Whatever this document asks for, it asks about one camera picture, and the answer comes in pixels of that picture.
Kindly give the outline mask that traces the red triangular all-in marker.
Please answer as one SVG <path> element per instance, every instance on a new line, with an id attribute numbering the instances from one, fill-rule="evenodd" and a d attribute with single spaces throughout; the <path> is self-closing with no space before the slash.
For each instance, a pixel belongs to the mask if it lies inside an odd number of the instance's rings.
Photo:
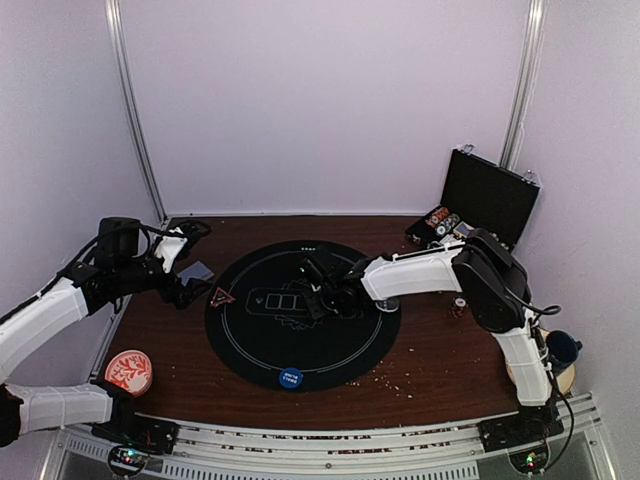
<path id="1" fill-rule="evenodd" d="M 217 287 L 213 292 L 209 306 L 211 308 L 218 308 L 222 305 L 231 304 L 235 301 L 235 298 L 226 292 L 224 289 Z"/>

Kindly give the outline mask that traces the clear round dealer button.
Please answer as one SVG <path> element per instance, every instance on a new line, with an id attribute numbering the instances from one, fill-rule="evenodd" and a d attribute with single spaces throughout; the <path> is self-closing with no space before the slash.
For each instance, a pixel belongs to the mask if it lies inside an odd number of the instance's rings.
<path id="1" fill-rule="evenodd" d="M 384 313 L 394 313 L 400 308 L 400 300 L 398 298 L 377 300 L 375 306 Z"/>

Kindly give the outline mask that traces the blue small blind button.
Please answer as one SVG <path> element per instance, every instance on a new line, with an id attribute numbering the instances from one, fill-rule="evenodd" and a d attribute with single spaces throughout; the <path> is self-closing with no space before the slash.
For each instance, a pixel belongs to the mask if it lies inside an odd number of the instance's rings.
<path id="1" fill-rule="evenodd" d="M 297 389 L 303 382 L 304 375 L 294 367 L 283 369 L 279 374 L 280 385 L 288 390 Z"/>

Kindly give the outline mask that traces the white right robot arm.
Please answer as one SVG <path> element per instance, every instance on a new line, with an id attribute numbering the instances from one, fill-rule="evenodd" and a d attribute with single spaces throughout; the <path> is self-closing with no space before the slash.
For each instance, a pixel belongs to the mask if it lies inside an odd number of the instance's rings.
<path id="1" fill-rule="evenodd" d="M 476 323 L 498 342 L 519 404 L 527 407 L 514 417 L 513 433 L 530 442 L 550 426 L 545 405 L 552 397 L 554 375 L 539 319 L 561 308 L 532 305 L 526 270 L 488 231 L 476 228 L 462 241 L 361 258 L 352 266 L 317 247 L 304 257 L 299 270 L 311 286 L 305 302 L 315 319 L 329 314 L 348 317 L 367 303 L 394 313 L 407 295 L 460 294 Z"/>

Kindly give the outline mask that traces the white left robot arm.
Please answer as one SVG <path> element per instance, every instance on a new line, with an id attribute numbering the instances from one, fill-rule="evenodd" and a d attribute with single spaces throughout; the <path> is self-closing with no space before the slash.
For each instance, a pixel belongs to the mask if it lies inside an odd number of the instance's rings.
<path id="1" fill-rule="evenodd" d="M 210 284 L 182 281 L 173 267 L 200 238 L 178 227 L 162 233 L 152 250 L 141 256 L 115 248 L 106 259 L 90 263 L 73 259 L 45 287 L 2 317 L 2 446 L 27 433 L 75 424 L 104 425 L 123 444 L 143 436 L 133 394 L 107 380 L 71 387 L 25 387 L 9 379 L 52 337 L 119 298 L 155 290 L 178 309 L 189 306 Z"/>

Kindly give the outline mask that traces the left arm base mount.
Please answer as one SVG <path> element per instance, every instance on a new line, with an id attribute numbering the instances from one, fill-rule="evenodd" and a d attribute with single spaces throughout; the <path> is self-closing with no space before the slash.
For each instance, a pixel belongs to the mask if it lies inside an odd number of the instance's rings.
<path id="1" fill-rule="evenodd" d="M 93 380 L 111 400 L 111 414 L 104 423 L 91 423 L 91 433 L 114 443 L 107 454 L 107 466 L 118 477 L 130 479 L 146 467 L 152 455 L 171 454 L 177 440 L 177 423 L 142 416 L 136 412 L 135 397 L 106 380 Z"/>

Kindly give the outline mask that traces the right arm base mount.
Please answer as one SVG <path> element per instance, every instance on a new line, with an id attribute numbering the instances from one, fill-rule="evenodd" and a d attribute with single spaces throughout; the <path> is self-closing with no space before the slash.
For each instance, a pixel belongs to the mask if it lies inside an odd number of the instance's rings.
<path id="1" fill-rule="evenodd" d="M 547 471 L 548 439 L 564 432 L 554 400 L 540 407 L 521 406 L 517 413 L 483 420 L 477 428 L 486 453 L 505 450 L 511 467 L 528 476 Z"/>

